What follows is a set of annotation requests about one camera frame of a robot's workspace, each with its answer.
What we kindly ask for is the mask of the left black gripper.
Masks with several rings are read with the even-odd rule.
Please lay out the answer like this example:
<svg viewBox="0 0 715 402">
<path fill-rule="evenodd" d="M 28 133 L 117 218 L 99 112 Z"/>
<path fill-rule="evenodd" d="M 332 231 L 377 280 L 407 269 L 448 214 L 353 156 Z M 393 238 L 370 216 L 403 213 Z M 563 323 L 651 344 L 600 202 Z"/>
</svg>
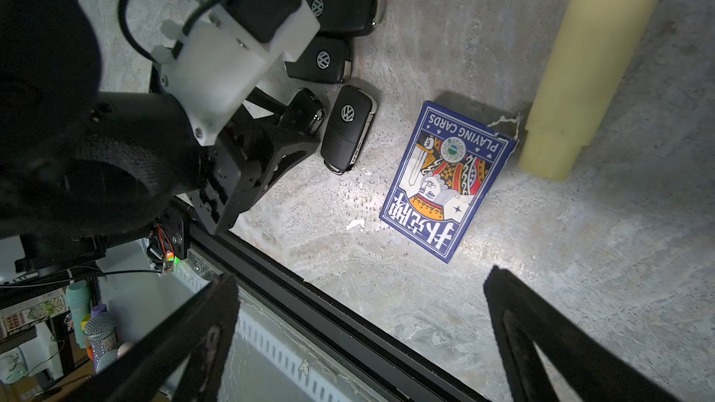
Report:
<svg viewBox="0 0 715 402">
<path fill-rule="evenodd" d="M 269 115 L 255 118 L 240 106 L 202 158 L 201 186 L 188 194 L 197 216 L 210 234 L 232 228 L 289 170 L 312 156 L 320 133 L 310 137 L 283 130 L 284 104 L 253 89 L 247 102 Z"/>
</svg>

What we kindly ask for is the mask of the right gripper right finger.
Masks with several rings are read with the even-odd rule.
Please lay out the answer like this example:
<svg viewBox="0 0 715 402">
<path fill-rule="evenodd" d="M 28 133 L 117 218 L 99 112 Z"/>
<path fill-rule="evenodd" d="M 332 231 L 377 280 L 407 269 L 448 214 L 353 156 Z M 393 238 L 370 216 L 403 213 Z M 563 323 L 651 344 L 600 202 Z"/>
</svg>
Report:
<svg viewBox="0 0 715 402">
<path fill-rule="evenodd" d="M 559 399 L 539 352 L 584 401 L 676 399 L 595 342 L 510 271 L 493 267 L 483 290 L 515 401 Z"/>
</svg>

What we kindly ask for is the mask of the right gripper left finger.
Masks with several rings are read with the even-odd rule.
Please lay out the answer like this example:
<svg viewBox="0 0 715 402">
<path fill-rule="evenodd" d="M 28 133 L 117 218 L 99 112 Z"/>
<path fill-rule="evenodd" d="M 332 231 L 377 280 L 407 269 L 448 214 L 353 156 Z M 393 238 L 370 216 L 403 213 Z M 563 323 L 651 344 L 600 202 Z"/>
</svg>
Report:
<svg viewBox="0 0 715 402">
<path fill-rule="evenodd" d="M 150 401 L 186 364 L 174 401 L 216 401 L 238 322 L 238 283 L 220 275 L 68 401 Z"/>
</svg>

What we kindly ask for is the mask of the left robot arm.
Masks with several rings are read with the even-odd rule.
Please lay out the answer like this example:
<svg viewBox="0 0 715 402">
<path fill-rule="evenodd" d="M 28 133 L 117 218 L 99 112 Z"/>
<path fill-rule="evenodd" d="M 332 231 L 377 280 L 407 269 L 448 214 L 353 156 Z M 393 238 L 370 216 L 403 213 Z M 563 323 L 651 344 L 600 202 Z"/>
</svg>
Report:
<svg viewBox="0 0 715 402">
<path fill-rule="evenodd" d="M 158 228 L 177 195 L 231 228 L 318 146 L 318 120 L 260 90 L 320 25 L 305 0 L 197 0 L 142 50 L 156 86 L 100 89 L 94 30 L 76 0 L 1 0 L 1 235 L 22 272 L 74 265 Z"/>
</svg>

